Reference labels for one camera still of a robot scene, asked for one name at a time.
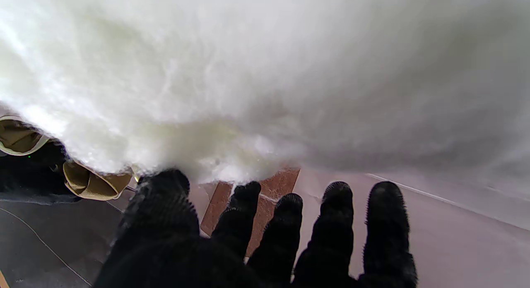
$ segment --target white fluffy fur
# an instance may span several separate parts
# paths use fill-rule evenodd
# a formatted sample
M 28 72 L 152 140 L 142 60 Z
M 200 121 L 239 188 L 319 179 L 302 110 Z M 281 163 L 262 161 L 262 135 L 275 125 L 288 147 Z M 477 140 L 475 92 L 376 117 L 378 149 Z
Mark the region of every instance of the white fluffy fur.
M 0 0 L 0 100 L 101 171 L 530 168 L 530 0 Z

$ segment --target red tile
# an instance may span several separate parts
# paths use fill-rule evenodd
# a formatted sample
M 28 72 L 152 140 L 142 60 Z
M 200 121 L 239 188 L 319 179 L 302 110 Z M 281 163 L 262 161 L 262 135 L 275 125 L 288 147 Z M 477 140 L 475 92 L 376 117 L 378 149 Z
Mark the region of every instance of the red tile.
M 254 217 L 254 226 L 252 228 L 252 237 L 246 250 L 247 256 L 259 246 L 261 237 L 263 236 L 263 229 L 272 218 L 276 202 L 282 196 L 289 194 L 293 188 L 298 177 L 299 170 L 286 170 L 277 175 L 260 181 L 261 194 L 258 201 L 258 210 Z M 219 216 L 225 210 L 228 202 L 232 185 L 220 182 L 212 196 L 210 205 L 206 210 L 206 214 L 202 219 L 201 229 L 207 234 L 212 235 L 212 231 L 219 221 Z

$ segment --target black fabric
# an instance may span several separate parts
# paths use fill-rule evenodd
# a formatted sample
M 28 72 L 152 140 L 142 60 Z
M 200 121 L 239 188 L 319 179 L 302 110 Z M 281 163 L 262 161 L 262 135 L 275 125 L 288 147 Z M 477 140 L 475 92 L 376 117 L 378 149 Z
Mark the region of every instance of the black fabric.
M 37 204 L 81 200 L 65 186 L 63 147 L 47 143 L 28 156 L 0 156 L 0 201 Z
M 352 254 L 352 192 L 331 184 L 307 249 L 294 270 L 302 201 L 278 201 L 260 246 L 243 263 L 260 185 L 235 188 L 211 239 L 199 236 L 188 201 L 189 183 L 180 171 L 143 178 L 118 229 L 95 288 L 366 287 L 414 288 L 416 268 L 408 249 L 409 224 L 399 189 L 376 184 L 369 199 L 365 273 L 348 275 Z

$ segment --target finger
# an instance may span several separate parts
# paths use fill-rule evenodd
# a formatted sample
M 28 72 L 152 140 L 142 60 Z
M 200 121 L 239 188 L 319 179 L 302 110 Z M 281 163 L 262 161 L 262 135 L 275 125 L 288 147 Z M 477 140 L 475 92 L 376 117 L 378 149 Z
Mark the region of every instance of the finger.
M 138 193 L 123 214 L 118 235 L 127 229 L 133 232 L 134 228 L 143 229 L 135 234 L 141 237 L 161 233 L 199 235 L 199 220 L 188 201 L 189 191 L 188 179 L 178 170 L 142 177 Z
M 285 195 L 276 203 L 274 216 L 265 227 L 260 246 L 247 263 L 262 280 L 280 286 L 290 283 L 300 243 L 302 206 L 302 199 L 294 193 Z
M 311 241 L 296 264 L 295 286 L 352 284 L 353 280 L 348 275 L 354 243 L 352 198 L 352 190 L 345 182 L 334 182 L 326 189 Z
M 212 239 L 227 246 L 241 260 L 252 235 L 260 192 L 261 185 L 255 181 L 237 186 L 212 232 Z
M 416 287 L 414 260 L 409 253 L 409 220 L 403 195 L 392 182 L 380 182 L 370 192 L 367 213 L 365 275 L 360 282 L 401 283 Z

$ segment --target hand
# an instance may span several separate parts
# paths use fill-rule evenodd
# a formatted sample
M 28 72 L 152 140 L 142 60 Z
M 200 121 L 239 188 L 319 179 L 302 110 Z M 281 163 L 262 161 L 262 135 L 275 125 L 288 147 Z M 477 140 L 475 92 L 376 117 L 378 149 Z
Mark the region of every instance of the hand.
M 399 188 L 380 182 L 371 190 L 364 251 L 365 273 L 348 275 L 353 251 L 352 191 L 344 182 L 328 186 L 311 240 L 294 269 L 302 199 L 282 197 L 247 265 L 261 186 L 235 188 L 211 239 L 199 237 L 197 215 L 188 202 L 189 183 L 179 171 L 140 181 L 125 211 L 120 235 L 95 287 L 361 287 L 415 288 L 409 253 L 409 223 Z

